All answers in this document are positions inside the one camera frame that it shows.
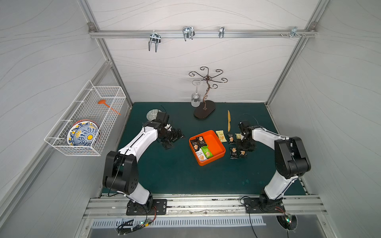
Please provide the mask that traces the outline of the black cookie packet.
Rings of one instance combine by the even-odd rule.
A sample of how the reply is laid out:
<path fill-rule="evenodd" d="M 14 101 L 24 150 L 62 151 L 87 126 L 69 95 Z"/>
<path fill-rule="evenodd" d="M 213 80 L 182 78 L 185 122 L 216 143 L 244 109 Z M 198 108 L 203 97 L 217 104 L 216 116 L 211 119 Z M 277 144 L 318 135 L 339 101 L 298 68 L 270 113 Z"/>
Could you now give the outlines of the black cookie packet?
<path fill-rule="evenodd" d="M 236 141 L 234 139 L 234 135 L 233 134 L 227 134 L 227 135 L 228 135 L 228 143 L 229 143 L 229 145 L 235 144 Z"/>
<path fill-rule="evenodd" d="M 207 145 L 207 143 L 205 142 L 205 139 L 204 139 L 203 136 L 199 136 L 199 137 L 197 138 L 197 142 L 198 142 L 200 148 L 208 147 L 208 145 Z"/>
<path fill-rule="evenodd" d="M 195 152 L 200 150 L 200 144 L 197 139 L 190 140 L 190 143 Z"/>
<path fill-rule="evenodd" d="M 238 155 L 238 150 L 236 147 L 231 147 L 230 148 L 230 159 L 238 159 L 239 158 L 239 155 Z"/>

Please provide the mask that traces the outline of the yellow cookie packet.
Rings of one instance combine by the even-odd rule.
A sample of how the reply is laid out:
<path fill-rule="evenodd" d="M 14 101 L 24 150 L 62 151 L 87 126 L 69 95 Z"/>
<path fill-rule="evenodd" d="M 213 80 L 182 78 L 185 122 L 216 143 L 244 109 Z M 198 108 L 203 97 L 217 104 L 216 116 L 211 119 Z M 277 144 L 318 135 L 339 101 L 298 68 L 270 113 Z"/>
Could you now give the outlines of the yellow cookie packet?
<path fill-rule="evenodd" d="M 220 140 L 220 142 L 222 143 L 227 142 L 224 131 L 216 131 L 216 135 L 218 139 Z"/>

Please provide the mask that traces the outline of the orange storage box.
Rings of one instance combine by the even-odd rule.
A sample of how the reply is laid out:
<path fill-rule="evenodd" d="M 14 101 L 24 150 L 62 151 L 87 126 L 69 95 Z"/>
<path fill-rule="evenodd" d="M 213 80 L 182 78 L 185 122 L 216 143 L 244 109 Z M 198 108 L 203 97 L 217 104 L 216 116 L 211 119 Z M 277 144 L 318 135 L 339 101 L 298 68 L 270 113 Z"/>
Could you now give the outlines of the orange storage box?
<path fill-rule="evenodd" d="M 196 156 L 196 153 L 194 151 L 194 149 L 192 148 L 191 146 L 191 143 L 190 143 L 190 140 L 193 140 L 193 139 L 197 139 L 199 136 L 203 136 L 204 139 L 205 139 L 205 142 L 207 143 L 211 153 L 213 154 L 213 157 L 212 158 L 209 158 L 203 162 L 200 162 Z M 212 130 L 209 130 L 209 131 L 206 131 L 206 132 L 203 132 L 199 135 L 196 135 L 196 136 L 193 136 L 189 139 L 189 146 L 192 150 L 192 153 L 197 161 L 197 163 L 200 165 L 200 166 L 204 166 L 206 164 L 209 164 L 213 161 L 216 161 L 217 159 L 220 159 L 222 157 L 224 157 L 225 155 L 225 152 L 226 152 L 226 149 L 224 147 L 224 145 L 220 142 L 220 140 L 218 139 L 216 133 Z"/>

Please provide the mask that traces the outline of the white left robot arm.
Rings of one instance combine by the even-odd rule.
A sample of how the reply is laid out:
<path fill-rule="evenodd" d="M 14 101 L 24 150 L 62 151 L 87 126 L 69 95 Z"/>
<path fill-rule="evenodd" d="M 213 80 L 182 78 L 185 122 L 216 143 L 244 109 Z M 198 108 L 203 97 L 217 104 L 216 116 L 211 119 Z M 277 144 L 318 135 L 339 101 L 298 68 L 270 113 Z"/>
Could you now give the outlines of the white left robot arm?
<path fill-rule="evenodd" d="M 169 149 L 173 142 L 183 136 L 180 129 L 175 129 L 170 124 L 158 120 L 146 122 L 125 147 L 106 155 L 103 187 L 150 209 L 153 205 L 152 193 L 139 183 L 139 159 L 156 140 L 160 140 L 163 147 Z"/>

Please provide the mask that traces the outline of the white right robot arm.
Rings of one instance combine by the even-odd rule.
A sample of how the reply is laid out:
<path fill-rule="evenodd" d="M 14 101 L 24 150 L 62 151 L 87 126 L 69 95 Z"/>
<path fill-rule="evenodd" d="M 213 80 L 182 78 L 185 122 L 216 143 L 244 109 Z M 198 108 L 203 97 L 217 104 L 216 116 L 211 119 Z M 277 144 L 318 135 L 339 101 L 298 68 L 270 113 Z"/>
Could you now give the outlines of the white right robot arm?
<path fill-rule="evenodd" d="M 293 182 L 311 170 L 311 163 L 301 138 L 287 137 L 248 121 L 239 123 L 242 150 L 253 151 L 259 142 L 274 151 L 276 172 L 260 196 L 260 204 L 280 202 Z"/>

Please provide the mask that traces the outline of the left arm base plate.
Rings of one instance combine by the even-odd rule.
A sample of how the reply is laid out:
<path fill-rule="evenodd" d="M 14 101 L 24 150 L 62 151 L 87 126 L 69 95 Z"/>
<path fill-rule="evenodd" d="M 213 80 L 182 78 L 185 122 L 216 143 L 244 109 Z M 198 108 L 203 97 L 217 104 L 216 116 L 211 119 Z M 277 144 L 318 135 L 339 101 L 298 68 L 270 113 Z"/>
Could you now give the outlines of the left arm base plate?
<path fill-rule="evenodd" d="M 129 201 L 127 204 L 127 216 L 145 216 L 145 215 L 166 215 L 167 200 L 153 199 L 146 205 L 141 205 L 137 202 Z"/>

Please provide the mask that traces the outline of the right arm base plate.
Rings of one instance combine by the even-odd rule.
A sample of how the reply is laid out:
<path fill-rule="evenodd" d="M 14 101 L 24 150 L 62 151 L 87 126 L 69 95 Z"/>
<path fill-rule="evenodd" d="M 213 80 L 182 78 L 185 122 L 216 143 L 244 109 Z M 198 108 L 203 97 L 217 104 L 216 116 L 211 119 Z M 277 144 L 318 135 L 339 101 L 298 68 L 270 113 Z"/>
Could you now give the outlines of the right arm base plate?
<path fill-rule="evenodd" d="M 245 208 L 245 212 L 248 214 L 260 214 L 260 213 L 279 213 L 284 214 L 286 209 L 283 204 L 283 200 L 268 200 L 256 197 L 243 197 L 241 202 Z"/>

